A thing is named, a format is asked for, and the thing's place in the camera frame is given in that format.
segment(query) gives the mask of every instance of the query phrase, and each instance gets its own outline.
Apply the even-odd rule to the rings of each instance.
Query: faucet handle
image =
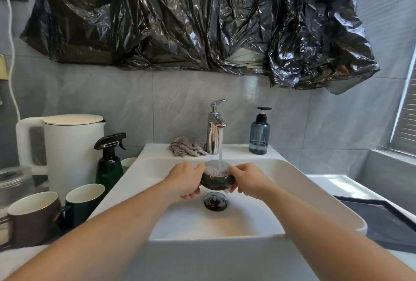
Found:
[[[225,102],[225,101],[227,101],[227,100],[226,100],[226,99],[220,99],[220,100],[213,101],[213,102],[211,103],[212,112],[213,112],[213,113],[217,112],[217,106],[218,106],[219,104],[221,104],[221,103]]]

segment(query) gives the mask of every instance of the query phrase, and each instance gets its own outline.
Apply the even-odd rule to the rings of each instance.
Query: green spray bottle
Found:
[[[94,149],[103,150],[103,157],[98,161],[95,182],[104,185],[104,196],[109,193],[123,175],[122,164],[116,156],[115,148],[120,145],[125,150],[122,143],[125,137],[125,132],[111,134],[102,137],[94,145]]]

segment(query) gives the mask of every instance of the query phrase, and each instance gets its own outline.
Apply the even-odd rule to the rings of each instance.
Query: electric kettle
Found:
[[[20,165],[30,166],[34,175],[48,175],[49,189],[65,202],[67,193],[95,182],[101,152],[94,144],[104,136],[105,121],[98,115],[58,115],[25,118],[16,124]],[[35,165],[29,131],[43,127],[47,165]]]

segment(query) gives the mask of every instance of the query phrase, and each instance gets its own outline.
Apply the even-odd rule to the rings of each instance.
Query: kettle handle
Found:
[[[43,127],[43,117],[31,117],[20,120],[16,124],[16,139],[18,142],[19,163],[21,166],[32,168],[33,175],[47,175],[48,166],[39,166],[33,162],[30,143],[30,128]]]

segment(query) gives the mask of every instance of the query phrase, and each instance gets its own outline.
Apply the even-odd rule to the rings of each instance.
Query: hand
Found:
[[[253,163],[229,166],[228,171],[236,178],[230,192],[238,188],[239,193],[261,200],[264,189],[276,185]]]
[[[185,161],[176,164],[169,172],[166,180],[170,182],[171,188],[182,199],[193,199],[201,193],[199,185],[204,171],[204,163],[200,163],[194,168],[190,162]]]

